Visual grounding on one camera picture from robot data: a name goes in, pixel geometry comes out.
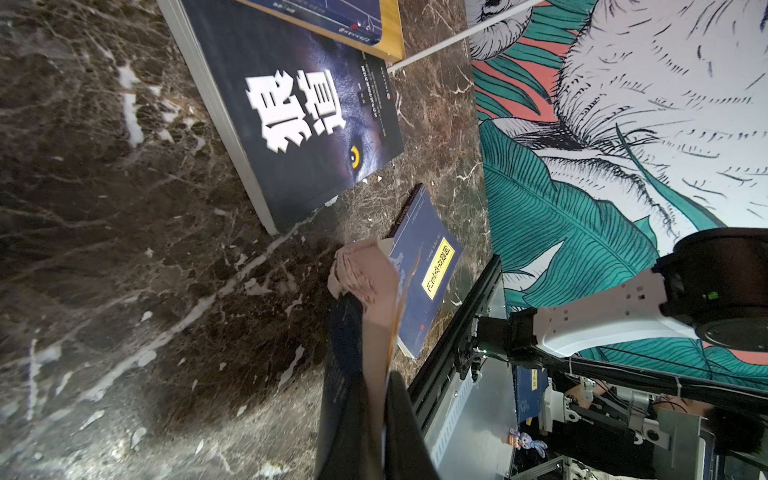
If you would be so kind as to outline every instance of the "yellow wolf eye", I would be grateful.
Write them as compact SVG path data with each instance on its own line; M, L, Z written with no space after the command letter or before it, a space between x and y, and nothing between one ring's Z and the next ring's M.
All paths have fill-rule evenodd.
M357 168L357 166L360 165L360 152L355 145L352 146L350 152L352 153L349 156L349 159L352 161L352 168Z

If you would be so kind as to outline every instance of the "dark blue book cover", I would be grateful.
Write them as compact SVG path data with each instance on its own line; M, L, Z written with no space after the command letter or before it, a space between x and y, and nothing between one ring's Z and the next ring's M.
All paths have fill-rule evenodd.
M423 184L415 187L392 237L395 245L389 259L397 269L399 296L418 262L408 286L398 337L402 352L415 358L424 346L464 247L440 221Z
M349 386L362 375L362 304L351 293L334 303L329 324L328 353L320 421L317 433L316 470L328 457L341 420Z
M291 227L402 153L382 59L234 0L178 3L194 38L180 38L177 11L164 15L268 231Z
M544 391L548 386L547 369L530 370L521 366L515 367L515 403L518 407L518 423L538 416Z
M379 0L240 0L260 5L366 45L382 39Z

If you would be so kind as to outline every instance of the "dark brown marble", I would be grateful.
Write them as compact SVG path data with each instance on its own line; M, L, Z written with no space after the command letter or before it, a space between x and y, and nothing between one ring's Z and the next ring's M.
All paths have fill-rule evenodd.
M465 25L401 12L409 54ZM0 16L0 476L310 478L336 248L427 185L466 246L428 348L490 256L465 44L395 75L403 155L270 237L154 2Z

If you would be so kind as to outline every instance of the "yellow label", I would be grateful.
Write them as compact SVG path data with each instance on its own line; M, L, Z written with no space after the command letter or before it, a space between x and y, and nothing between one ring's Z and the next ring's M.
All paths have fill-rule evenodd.
M435 293L437 293L437 289L440 287L440 283L445 275L445 271L448 269L448 265L451 264L453 253L453 248L448 241L443 238L442 242L440 242L440 247L432 258L432 263L429 264L427 274L422 282L422 288L427 292L430 300L435 299Z

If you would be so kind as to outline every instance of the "purple bunny figure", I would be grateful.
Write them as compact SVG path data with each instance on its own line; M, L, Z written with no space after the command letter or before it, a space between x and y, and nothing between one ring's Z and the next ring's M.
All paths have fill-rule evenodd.
M526 450L536 449L536 452L538 452L539 456L542 458L546 457L545 450L547 449L547 444L541 440L532 439L531 436L527 433L518 432L515 429L509 429L509 439L509 443L517 450L520 448Z

